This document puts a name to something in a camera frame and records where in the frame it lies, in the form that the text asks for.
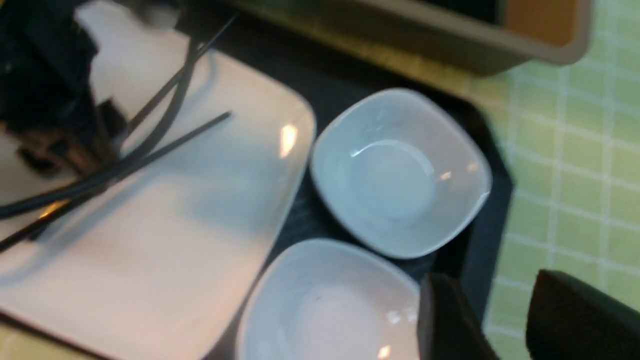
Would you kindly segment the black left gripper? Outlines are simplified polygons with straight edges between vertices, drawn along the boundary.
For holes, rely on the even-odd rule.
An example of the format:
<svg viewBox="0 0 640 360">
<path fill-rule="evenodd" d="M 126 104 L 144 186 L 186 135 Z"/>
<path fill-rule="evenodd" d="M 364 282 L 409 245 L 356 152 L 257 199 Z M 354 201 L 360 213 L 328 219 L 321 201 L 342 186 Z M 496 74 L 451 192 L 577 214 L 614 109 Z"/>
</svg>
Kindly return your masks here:
<svg viewBox="0 0 640 360">
<path fill-rule="evenodd" d="M 86 176 L 119 160 L 126 120 L 95 100 L 98 46 L 75 19 L 83 0 L 1 2 L 1 126 L 41 176 Z"/>
</svg>

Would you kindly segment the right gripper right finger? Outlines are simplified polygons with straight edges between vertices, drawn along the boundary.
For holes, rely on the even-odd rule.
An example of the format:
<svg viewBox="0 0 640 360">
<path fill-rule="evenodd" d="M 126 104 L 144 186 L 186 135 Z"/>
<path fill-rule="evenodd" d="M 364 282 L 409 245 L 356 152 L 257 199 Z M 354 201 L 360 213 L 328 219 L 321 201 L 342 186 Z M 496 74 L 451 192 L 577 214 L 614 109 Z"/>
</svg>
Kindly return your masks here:
<svg viewBox="0 0 640 360">
<path fill-rule="evenodd" d="M 637 360 L 640 314 L 568 273 L 541 269 L 525 345 L 533 360 Z"/>
</svg>

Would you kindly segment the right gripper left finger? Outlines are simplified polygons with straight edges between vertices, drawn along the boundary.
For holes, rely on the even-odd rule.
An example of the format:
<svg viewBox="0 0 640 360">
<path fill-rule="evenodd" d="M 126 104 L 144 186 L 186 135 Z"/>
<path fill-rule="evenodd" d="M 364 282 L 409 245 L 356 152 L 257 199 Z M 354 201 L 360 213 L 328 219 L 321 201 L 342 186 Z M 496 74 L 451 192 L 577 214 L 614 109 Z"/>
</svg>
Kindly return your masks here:
<svg viewBox="0 0 640 360">
<path fill-rule="evenodd" d="M 420 283 L 418 353 L 421 360 L 498 360 L 457 280 L 428 273 Z"/>
</svg>

